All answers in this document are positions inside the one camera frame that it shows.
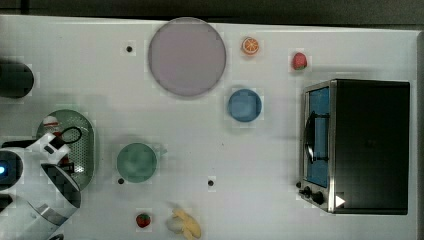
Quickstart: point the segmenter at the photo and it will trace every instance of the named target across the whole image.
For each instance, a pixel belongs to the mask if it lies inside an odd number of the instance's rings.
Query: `red fruit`
[[[308,66],[308,62],[306,61],[306,56],[303,53],[296,53],[293,57],[292,62],[294,70],[302,70]]]
[[[135,219],[137,221],[137,225],[141,228],[145,228],[150,225],[150,217],[147,214],[140,214]]]

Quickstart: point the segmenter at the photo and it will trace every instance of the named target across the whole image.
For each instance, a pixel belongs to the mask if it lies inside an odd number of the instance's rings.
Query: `green tray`
[[[48,116],[56,117],[60,126],[63,129],[68,127],[77,127],[82,132],[82,137],[79,141],[68,144],[71,152],[68,154],[69,162],[74,163],[75,173],[71,177],[83,190],[90,183],[94,175],[95,161],[94,161],[94,129],[91,123],[80,113],[73,110],[58,110]],[[38,127],[37,138],[45,134],[43,123]],[[72,141],[78,138],[77,131],[68,131],[62,135],[65,141]]]

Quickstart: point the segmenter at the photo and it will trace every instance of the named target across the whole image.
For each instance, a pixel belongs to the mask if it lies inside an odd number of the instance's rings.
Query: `round plate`
[[[228,113],[239,122],[251,122],[261,111],[261,98],[249,89],[238,90],[228,101]]]
[[[147,145],[132,143],[119,152],[117,168],[119,174],[132,183],[144,182],[156,170],[156,154]]]
[[[156,81],[180,96],[212,89],[226,62],[221,36],[196,18],[177,18],[165,24],[153,37],[148,56]]]

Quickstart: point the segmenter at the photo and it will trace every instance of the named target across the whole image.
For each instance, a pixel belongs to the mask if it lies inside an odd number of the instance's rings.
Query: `food item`
[[[246,55],[253,56],[259,51],[259,43],[256,39],[248,37],[241,44],[241,49]]]
[[[182,209],[172,211],[172,219],[167,221],[167,227],[175,234],[183,234],[187,240],[194,240],[202,236],[202,230],[196,220]]]
[[[308,61],[303,53],[296,53],[293,57],[292,66],[294,70],[302,70],[308,66]]]
[[[138,215],[135,220],[137,221],[137,225],[141,228],[149,226],[151,221],[149,215],[145,213]]]

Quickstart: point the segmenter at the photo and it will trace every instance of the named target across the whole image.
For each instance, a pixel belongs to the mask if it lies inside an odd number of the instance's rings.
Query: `blue bowl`
[[[261,98],[249,89],[238,90],[228,101],[228,113],[239,122],[251,122],[259,116],[261,111]]]

